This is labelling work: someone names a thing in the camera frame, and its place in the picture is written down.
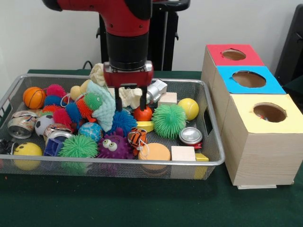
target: wooden box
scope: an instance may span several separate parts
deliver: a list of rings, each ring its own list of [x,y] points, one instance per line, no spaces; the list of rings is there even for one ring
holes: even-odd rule
[[[219,131],[222,131],[232,94],[285,94],[266,66],[218,66],[214,75],[212,101]]]
[[[217,44],[206,45],[201,80],[210,91],[213,88],[214,75],[217,66],[264,66],[264,63],[247,44]]]
[[[289,95],[231,95],[222,131],[233,185],[292,184],[303,159],[303,116]]]

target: yellow smiley ball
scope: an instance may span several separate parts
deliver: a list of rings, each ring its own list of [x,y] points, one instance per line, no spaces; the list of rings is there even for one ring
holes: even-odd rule
[[[199,105],[194,99],[184,98],[178,103],[178,106],[183,108],[188,121],[195,119],[199,114]]]
[[[22,143],[14,151],[14,155],[42,156],[41,148],[34,143]],[[40,161],[14,159],[15,166],[21,170],[30,171],[40,165]]]

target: circular hole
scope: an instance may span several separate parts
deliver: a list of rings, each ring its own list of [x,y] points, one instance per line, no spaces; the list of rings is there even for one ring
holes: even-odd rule
[[[233,60],[233,61],[239,61],[239,60],[243,60],[246,58],[245,53],[235,50],[235,49],[228,49],[226,51],[223,51],[223,57],[227,58],[229,60]]]
[[[254,107],[258,117],[269,122],[281,122],[286,118],[286,112],[281,107],[272,103],[260,103]]]
[[[250,71],[239,71],[232,75],[232,78],[243,87],[263,87],[266,80],[261,75]]]

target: googly eye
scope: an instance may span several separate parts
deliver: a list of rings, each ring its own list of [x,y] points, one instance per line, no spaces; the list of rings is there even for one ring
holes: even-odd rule
[[[117,150],[117,148],[118,148],[118,146],[117,146],[117,144],[116,143],[111,143],[110,145],[109,145],[109,150],[110,151],[115,151],[115,150]]]
[[[112,142],[112,141],[110,141],[109,139],[104,140],[103,143],[102,143],[102,144],[103,144],[103,147],[104,147],[104,148],[108,148],[109,145],[111,144],[111,142]]]

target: metal basket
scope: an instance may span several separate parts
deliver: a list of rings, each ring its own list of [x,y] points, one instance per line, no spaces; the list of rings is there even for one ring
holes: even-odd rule
[[[87,76],[47,74],[25,74],[18,77],[0,101],[0,108],[5,110],[1,119],[0,138],[17,143],[33,142],[43,150],[45,141],[35,133],[25,140],[12,138],[8,134],[7,123],[12,114],[27,109],[22,102],[23,92],[29,87],[45,88],[54,83],[62,85],[69,91],[72,86],[82,84],[87,78]],[[178,100],[192,98],[199,104],[198,117],[188,122],[187,127],[196,127],[202,132],[203,148],[196,150],[196,153],[207,156],[209,162],[0,155],[0,173],[206,180],[225,158],[208,88],[200,80],[163,79],[163,81],[168,84],[168,92],[177,92]],[[153,131],[148,133],[147,139],[149,143],[164,144],[169,150],[171,146],[180,146],[178,140],[163,139]],[[22,160],[25,165],[29,162],[37,162],[39,165],[33,170],[24,171],[14,164],[16,160]]]

